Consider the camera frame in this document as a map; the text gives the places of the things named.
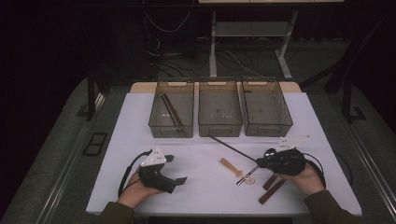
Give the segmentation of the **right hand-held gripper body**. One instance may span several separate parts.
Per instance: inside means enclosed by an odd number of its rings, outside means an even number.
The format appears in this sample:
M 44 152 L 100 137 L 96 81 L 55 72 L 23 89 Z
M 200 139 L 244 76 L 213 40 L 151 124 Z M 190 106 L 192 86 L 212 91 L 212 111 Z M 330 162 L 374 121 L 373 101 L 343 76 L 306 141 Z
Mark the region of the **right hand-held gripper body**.
M 270 155 L 270 169 L 276 174 L 298 175 L 306 164 L 303 153 L 297 149 L 311 139 L 311 135 L 280 137 Z

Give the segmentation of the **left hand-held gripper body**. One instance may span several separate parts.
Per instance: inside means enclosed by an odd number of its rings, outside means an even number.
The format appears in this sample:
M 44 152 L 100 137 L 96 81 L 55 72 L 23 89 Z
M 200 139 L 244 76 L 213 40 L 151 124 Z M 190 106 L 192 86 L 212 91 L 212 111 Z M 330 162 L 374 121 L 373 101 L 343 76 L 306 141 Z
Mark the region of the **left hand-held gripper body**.
M 162 175 L 166 164 L 165 155 L 160 147 L 151 150 L 148 157 L 140 163 L 138 175 L 145 187 L 172 193 L 176 187 L 174 179 Z

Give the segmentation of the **metal slotted spoon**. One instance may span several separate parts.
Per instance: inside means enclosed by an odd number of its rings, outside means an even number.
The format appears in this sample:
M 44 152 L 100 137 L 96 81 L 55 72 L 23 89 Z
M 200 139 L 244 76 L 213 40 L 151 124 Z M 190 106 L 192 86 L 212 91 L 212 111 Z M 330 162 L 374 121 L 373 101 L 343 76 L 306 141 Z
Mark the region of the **metal slotted spoon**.
M 276 154 L 276 150 L 275 150 L 274 148 L 269 148 L 268 150 L 266 150 L 266 151 L 264 152 L 262 158 L 268 158 L 268 159 L 270 159 L 270 158 L 271 158 L 272 156 L 274 156 L 275 154 Z M 249 171 L 249 172 L 245 175 L 245 177 L 250 177 L 257 169 L 260 168 L 260 167 L 257 165 L 257 162 L 255 162 L 255 163 L 256 163 L 255 167 L 254 167 L 251 171 Z M 237 186 L 240 186 L 242 183 L 243 183 L 243 180 L 240 179 L 240 180 L 238 180 L 238 181 L 236 182 L 236 185 L 237 185 Z

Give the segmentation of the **smoky transparent plastic bin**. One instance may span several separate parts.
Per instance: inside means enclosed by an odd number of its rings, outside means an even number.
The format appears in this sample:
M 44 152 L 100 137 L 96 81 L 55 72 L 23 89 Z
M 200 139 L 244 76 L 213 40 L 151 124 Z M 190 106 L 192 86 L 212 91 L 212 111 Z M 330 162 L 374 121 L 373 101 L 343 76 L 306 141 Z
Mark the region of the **smoky transparent plastic bin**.
M 287 135 L 293 121 L 275 77 L 242 77 L 240 98 L 246 136 Z
M 242 124 L 236 79 L 201 77 L 198 103 L 199 135 L 238 137 Z
M 161 77 L 148 121 L 154 138 L 192 138 L 194 79 Z

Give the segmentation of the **wooden handled fork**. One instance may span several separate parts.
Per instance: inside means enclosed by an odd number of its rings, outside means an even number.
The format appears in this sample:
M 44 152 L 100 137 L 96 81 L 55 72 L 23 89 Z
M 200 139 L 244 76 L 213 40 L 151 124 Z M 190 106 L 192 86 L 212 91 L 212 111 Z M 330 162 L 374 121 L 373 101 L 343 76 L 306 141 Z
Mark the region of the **wooden handled fork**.
M 267 190 L 267 192 L 262 195 L 259 199 L 260 204 L 265 204 L 278 190 L 283 184 L 286 182 L 285 179 L 281 179 L 276 184 L 274 184 L 271 188 Z

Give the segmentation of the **wooden spoon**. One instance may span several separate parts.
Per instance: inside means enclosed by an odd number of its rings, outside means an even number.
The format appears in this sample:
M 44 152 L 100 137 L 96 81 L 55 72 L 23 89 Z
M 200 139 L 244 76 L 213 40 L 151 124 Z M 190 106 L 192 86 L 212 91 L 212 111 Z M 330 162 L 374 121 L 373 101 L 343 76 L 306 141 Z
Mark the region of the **wooden spoon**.
M 225 166 L 227 169 L 232 171 L 237 177 L 240 177 L 243 180 L 243 183 L 246 183 L 248 185 L 253 185 L 255 183 L 255 179 L 253 177 L 245 177 L 243 175 L 243 172 L 241 170 L 238 170 L 236 167 L 234 167 L 229 161 L 227 161 L 224 158 L 221 158 L 219 161 L 223 166 Z

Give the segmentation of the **person's left hand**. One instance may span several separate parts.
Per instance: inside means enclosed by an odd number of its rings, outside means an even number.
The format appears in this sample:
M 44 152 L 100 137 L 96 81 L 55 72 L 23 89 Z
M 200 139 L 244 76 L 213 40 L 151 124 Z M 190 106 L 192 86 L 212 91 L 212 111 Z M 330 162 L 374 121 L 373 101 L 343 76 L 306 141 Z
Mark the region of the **person's left hand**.
M 134 173 L 128 182 L 128 187 L 117 199 L 117 203 L 134 209 L 147 198 L 160 193 L 161 191 L 158 189 L 145 187 L 140 181 L 138 173 Z

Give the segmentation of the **black metal stand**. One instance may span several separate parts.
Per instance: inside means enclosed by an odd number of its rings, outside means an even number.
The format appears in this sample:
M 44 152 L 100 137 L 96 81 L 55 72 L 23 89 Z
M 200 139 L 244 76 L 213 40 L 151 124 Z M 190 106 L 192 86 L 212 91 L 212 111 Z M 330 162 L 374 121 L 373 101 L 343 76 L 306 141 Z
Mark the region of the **black metal stand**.
M 95 81 L 92 70 L 87 73 L 87 85 L 88 85 L 88 116 L 87 121 L 90 121 L 95 113 Z
M 361 109 L 352 104 L 352 83 L 350 81 L 344 82 L 342 114 L 348 123 L 352 123 L 354 120 L 366 120 Z

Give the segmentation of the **black floor frame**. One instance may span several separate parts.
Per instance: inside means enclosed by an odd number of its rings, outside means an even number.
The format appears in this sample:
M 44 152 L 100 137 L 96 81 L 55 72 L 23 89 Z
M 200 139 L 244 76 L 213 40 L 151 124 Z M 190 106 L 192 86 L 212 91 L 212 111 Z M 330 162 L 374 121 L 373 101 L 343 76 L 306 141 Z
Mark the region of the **black floor frame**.
M 84 156 L 98 156 L 106 142 L 107 133 L 93 133 L 82 154 Z

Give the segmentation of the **metal floor rail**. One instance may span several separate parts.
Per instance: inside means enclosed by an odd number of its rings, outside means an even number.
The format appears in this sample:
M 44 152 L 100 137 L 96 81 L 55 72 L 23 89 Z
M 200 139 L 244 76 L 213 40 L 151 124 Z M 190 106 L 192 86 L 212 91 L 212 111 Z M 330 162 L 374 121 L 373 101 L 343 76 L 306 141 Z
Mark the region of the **metal floor rail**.
M 355 120 L 347 130 L 363 170 L 354 189 L 365 223 L 396 224 L 396 134 L 382 120 Z
M 50 188 L 35 224 L 90 224 L 95 219 L 86 207 L 100 159 L 83 154 L 95 122 L 88 118 L 88 96 L 71 95 L 44 145 L 40 167 L 50 177 Z

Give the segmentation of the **white metal desk frame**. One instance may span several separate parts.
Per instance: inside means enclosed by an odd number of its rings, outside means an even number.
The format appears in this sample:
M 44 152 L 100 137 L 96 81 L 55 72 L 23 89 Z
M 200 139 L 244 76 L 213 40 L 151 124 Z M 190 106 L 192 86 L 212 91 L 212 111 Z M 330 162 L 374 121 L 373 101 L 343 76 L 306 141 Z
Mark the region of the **white metal desk frame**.
M 219 21 L 217 12 L 212 12 L 211 36 L 209 51 L 209 75 L 217 75 L 216 42 L 218 37 L 282 37 L 283 42 L 275 50 L 276 59 L 286 80 L 292 75 L 285 59 L 288 44 L 291 40 L 299 12 L 292 11 L 288 21 Z

